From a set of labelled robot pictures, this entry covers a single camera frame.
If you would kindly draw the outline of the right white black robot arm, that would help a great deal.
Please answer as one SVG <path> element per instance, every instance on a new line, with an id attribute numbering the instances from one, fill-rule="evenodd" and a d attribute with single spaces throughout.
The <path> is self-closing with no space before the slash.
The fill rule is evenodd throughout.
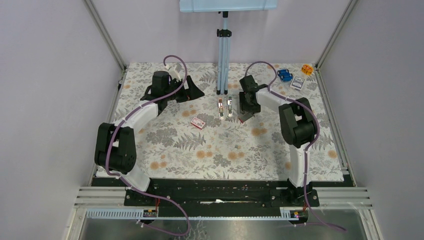
<path id="1" fill-rule="evenodd" d="M 281 134 L 289 145 L 291 171 L 289 182 L 294 188 L 287 191 L 287 201 L 293 206 L 301 205 L 307 194 L 301 187 L 310 183 L 308 167 L 308 149 L 317 140 L 319 125 L 311 110 L 308 99 L 305 97 L 291 99 L 282 96 L 268 85 L 255 82 L 252 75 L 247 75 L 239 81 L 242 91 L 239 92 L 239 117 L 243 123 L 248 115 L 261 112 L 261 107 L 267 107 L 278 113 Z"/>

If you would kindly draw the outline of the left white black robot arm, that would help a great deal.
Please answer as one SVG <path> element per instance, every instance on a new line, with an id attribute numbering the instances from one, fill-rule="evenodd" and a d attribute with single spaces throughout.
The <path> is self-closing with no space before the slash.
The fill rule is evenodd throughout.
<path id="1" fill-rule="evenodd" d="M 204 95 L 189 75 L 179 80 L 168 71 L 154 72 L 151 85 L 146 88 L 135 109 L 114 123 L 104 122 L 98 127 L 95 164 L 104 168 L 108 175 L 137 190 L 135 197 L 142 205 L 152 204 L 155 192 L 149 188 L 150 178 L 136 167 L 135 134 L 159 116 L 169 101 L 183 103 Z"/>

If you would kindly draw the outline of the pink stapler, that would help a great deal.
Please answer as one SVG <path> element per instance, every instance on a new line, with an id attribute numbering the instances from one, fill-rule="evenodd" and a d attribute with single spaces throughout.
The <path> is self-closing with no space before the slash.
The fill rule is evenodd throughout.
<path id="1" fill-rule="evenodd" d="M 218 107 L 219 118 L 221 120 L 223 120 L 225 118 L 225 116 L 224 116 L 224 106 L 223 106 L 223 99 L 222 98 L 218 99 L 217 107 Z"/>

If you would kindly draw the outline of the staple box tray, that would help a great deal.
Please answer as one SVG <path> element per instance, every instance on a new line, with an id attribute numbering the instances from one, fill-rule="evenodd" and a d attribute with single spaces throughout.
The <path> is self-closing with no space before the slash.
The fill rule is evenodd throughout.
<path id="1" fill-rule="evenodd" d="M 245 123 L 247 120 L 251 119 L 253 117 L 253 115 L 251 113 L 246 113 L 241 115 L 238 119 L 240 121 L 240 123 Z"/>

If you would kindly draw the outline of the red white staple box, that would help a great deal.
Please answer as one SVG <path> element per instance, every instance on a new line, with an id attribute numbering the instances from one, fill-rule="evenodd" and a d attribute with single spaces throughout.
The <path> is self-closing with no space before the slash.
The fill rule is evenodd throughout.
<path id="1" fill-rule="evenodd" d="M 203 120 L 201 120 L 201 119 L 199 119 L 197 117 L 194 117 L 190 121 L 190 124 L 193 125 L 194 127 L 198 128 L 198 129 L 200 129 L 200 130 L 202 130 L 205 127 L 205 125 L 206 125 L 206 123 Z"/>

